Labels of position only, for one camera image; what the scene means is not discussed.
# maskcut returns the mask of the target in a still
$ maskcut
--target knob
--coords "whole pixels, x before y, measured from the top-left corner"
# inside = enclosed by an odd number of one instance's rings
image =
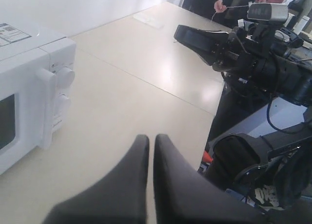
[[[65,95],[56,98],[55,115],[66,113],[72,104],[72,101]]]
[[[75,72],[68,67],[63,67],[57,72],[58,88],[67,89],[75,79]]]

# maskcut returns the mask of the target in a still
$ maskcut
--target microwave label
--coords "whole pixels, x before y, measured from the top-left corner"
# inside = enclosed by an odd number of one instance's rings
[[[0,47],[30,38],[31,36],[7,23],[0,23]]]

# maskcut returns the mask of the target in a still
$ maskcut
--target white microwave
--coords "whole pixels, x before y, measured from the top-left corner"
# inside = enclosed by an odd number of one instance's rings
[[[0,174],[51,145],[71,103],[75,50],[60,33],[0,14]]]

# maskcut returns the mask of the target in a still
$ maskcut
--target camera rig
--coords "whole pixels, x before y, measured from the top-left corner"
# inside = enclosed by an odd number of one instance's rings
[[[250,187],[261,178],[272,159],[299,149],[312,154],[312,66],[306,59],[291,53],[292,49],[303,45],[303,40],[284,27],[287,17],[287,5],[255,3],[249,8],[248,19],[257,22],[247,21],[230,33],[184,25],[176,30],[175,39],[196,52],[215,71],[221,72],[226,82],[234,78],[270,97],[267,120],[277,132],[258,138],[226,134],[215,141],[216,157],[209,170],[218,175],[210,180],[222,189],[235,187],[234,190],[244,193],[242,187]],[[277,39],[277,31],[288,40]],[[283,130],[276,128],[270,121],[270,107],[276,96],[307,107],[305,122]],[[231,144],[251,160],[238,165],[238,161],[224,157]],[[292,184],[283,183],[281,178],[274,183],[282,207],[290,206],[294,202],[288,194]]]

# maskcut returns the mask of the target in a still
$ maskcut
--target table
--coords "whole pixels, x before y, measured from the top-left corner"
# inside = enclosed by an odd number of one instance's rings
[[[151,140],[149,223],[156,223],[155,136],[168,134],[198,168],[223,82],[173,34],[178,24],[227,29],[169,3],[138,16],[153,26],[129,16],[73,37],[76,79],[67,122],[48,150],[34,149],[0,176],[1,223],[41,223],[54,204],[104,177],[139,133]]]

